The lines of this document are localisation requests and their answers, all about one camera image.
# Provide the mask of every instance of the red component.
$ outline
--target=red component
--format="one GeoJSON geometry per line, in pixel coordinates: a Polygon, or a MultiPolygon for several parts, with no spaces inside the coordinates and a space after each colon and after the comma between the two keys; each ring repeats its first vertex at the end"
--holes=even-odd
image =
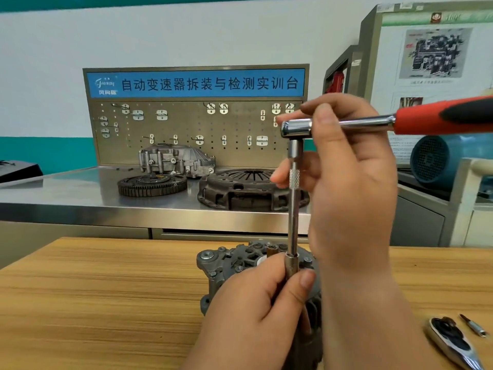
{"type": "Polygon", "coordinates": [[[493,96],[440,101],[397,111],[399,135],[446,135],[493,132],[493,96]]]}
{"type": "Polygon", "coordinates": [[[332,78],[332,84],[327,88],[325,93],[342,92],[344,84],[344,73],[342,71],[336,71],[332,78]]]}

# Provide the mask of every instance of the hand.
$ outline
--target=hand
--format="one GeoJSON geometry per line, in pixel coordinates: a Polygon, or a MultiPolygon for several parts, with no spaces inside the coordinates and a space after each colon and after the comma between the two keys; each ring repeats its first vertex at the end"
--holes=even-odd
{"type": "Polygon", "coordinates": [[[305,269],[284,280],[284,253],[229,278],[214,296],[182,370],[280,370],[315,282],[305,269]]]}
{"type": "MultiPolygon", "coordinates": [[[[378,115],[364,99],[325,94],[301,105],[282,123],[313,115],[317,152],[303,156],[301,186],[311,194],[310,248],[335,269],[389,271],[388,246],[397,200],[397,169],[386,132],[347,134],[339,119],[378,115]]],[[[288,186],[290,162],[271,180],[288,186]]]]}

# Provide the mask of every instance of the wooden table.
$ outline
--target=wooden table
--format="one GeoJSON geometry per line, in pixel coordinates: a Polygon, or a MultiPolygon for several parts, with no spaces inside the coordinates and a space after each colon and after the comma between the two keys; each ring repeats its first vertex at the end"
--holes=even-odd
{"type": "MultiPolygon", "coordinates": [[[[0,367],[177,368],[207,292],[196,254],[220,245],[236,243],[63,238],[3,268],[0,367]]],[[[493,250],[392,248],[391,256],[416,319],[454,318],[493,369],[493,341],[457,317],[493,333],[493,250]]]]}

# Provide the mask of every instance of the blue sign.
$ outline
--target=blue sign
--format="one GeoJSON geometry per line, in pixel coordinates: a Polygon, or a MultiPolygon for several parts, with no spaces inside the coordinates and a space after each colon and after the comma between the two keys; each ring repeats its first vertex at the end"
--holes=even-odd
{"type": "Polygon", "coordinates": [[[88,72],[91,98],[302,97],[304,68],[88,72]]]}

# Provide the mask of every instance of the teal wall stripe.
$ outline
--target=teal wall stripe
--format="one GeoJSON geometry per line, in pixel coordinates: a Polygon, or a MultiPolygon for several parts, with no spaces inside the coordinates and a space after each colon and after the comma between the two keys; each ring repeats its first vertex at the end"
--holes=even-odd
{"type": "Polygon", "coordinates": [[[37,163],[43,174],[97,165],[92,137],[0,137],[0,160],[37,163]]]}
{"type": "Polygon", "coordinates": [[[244,1],[244,0],[0,0],[0,12],[25,12],[33,10],[85,9],[114,6],[159,4],[184,4],[194,2],[244,1]]]}

